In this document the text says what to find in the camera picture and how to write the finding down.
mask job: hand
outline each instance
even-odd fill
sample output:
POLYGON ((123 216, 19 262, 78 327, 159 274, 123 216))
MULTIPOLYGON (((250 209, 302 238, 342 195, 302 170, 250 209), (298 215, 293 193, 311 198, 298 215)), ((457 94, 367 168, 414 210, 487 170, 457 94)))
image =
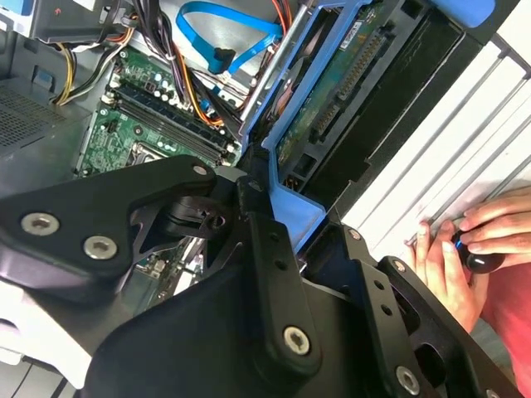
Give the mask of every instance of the hand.
POLYGON ((473 207, 465 217, 459 227, 469 232, 461 241, 471 253, 505 254, 502 267, 531 262, 531 187, 473 207))
POLYGON ((406 261, 457 322, 471 332, 487 299, 489 275, 473 274, 467 283, 459 255, 451 243, 454 234, 454 224, 445 221, 431 243, 430 227, 421 223, 417 249, 408 246, 406 261))

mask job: yellow wire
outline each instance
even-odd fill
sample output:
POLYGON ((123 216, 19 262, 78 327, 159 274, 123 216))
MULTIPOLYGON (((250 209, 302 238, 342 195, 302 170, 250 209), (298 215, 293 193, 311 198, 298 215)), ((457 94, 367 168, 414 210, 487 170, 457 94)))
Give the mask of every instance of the yellow wire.
POLYGON ((57 104, 62 105, 62 103, 68 97, 68 94, 70 93, 72 86, 74 84, 74 62, 70 58, 70 55, 68 54, 68 51, 66 50, 65 46, 63 46, 63 44, 58 43, 57 46, 61 48, 61 51, 65 55, 66 69, 67 69, 65 87, 63 88, 61 97, 57 100, 57 104))

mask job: screw hole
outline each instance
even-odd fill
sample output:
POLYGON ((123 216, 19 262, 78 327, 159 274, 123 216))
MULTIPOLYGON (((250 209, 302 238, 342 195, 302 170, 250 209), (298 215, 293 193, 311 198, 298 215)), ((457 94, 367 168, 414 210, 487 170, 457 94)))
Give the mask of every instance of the screw hole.
POLYGON ((282 269, 283 271, 286 271, 288 269, 288 265, 284 261, 275 260, 276 268, 282 269))
POLYGON ((385 313, 389 317, 392 315, 391 309, 385 304, 382 304, 382 311, 383 311, 383 313, 385 313))
POLYGON ((46 229, 50 227, 50 222, 48 220, 45 220, 44 218, 37 218, 36 220, 32 221, 32 226, 39 229, 46 229))
POLYGON ((404 381, 406 382, 408 386, 410 387, 413 386, 413 379, 408 374, 404 375, 404 381))
POLYGON ((109 249, 109 245, 106 244, 105 242, 94 242, 92 247, 95 250, 101 250, 101 251, 107 251, 109 249))

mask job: white surface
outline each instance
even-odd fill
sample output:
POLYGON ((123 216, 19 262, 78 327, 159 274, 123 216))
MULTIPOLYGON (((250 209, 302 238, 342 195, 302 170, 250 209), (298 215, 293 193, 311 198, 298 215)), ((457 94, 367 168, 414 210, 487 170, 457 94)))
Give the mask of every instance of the white surface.
POLYGON ((96 0, 73 0, 74 2, 77 2, 80 6, 85 7, 89 11, 94 11, 94 5, 96 4, 96 0))
POLYGON ((499 54, 492 44, 479 54, 343 219, 375 258, 400 255, 419 221, 456 218, 527 170, 531 83, 499 54))
POLYGON ((83 387, 91 356, 28 293, 1 281, 0 319, 15 325, 0 323, 0 347, 4 354, 8 350, 49 363, 73 386, 83 387))
MULTIPOLYGON (((9 366, 0 362, 0 398, 11 397, 29 366, 25 362, 19 366, 9 366)), ((61 376, 56 373, 32 366, 16 398, 50 398, 60 381, 61 376)), ((72 398, 75 391, 72 385, 67 384, 59 398, 72 398)))
POLYGON ((531 63, 531 45, 528 26, 531 21, 531 0, 520 3, 498 30, 502 36, 528 63, 531 63))

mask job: bolt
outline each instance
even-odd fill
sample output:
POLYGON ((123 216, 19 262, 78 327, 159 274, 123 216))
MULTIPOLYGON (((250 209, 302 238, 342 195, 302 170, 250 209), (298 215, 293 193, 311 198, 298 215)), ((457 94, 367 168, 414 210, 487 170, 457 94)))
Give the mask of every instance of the bolt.
POLYGON ((405 366, 397 367, 397 379, 404 390, 409 392, 412 396, 418 396, 421 392, 421 385, 412 371, 405 366))
POLYGON ((197 174, 202 175, 202 176, 206 176, 207 175, 207 169, 204 168, 204 167, 201 167, 201 166, 194 166, 193 167, 193 171, 196 172, 197 174))
POLYGON ((35 236, 48 236, 59 230, 59 220, 48 213, 30 213, 20 222, 22 229, 35 236))
POLYGON ((254 180, 252 180, 251 182, 249 182, 249 187, 251 187, 252 189, 254 189, 255 191, 258 191, 258 192, 262 192, 263 189, 262 187, 260 186, 260 184, 254 180))
POLYGON ((499 398, 499 395, 492 390, 487 390, 487 398, 499 398))
POLYGON ((406 266, 401 261, 395 260, 394 263, 400 272, 406 272, 406 266))
POLYGON ((348 230, 348 233, 355 239, 355 240, 361 240, 362 236, 357 232, 356 230, 348 230))
POLYGON ((309 339, 306 334, 295 326, 284 330, 284 343, 297 355, 306 355, 309 352, 309 339))
POLYGON ((118 253, 118 246, 106 236, 91 236, 83 244, 85 254, 94 260, 109 260, 118 253))

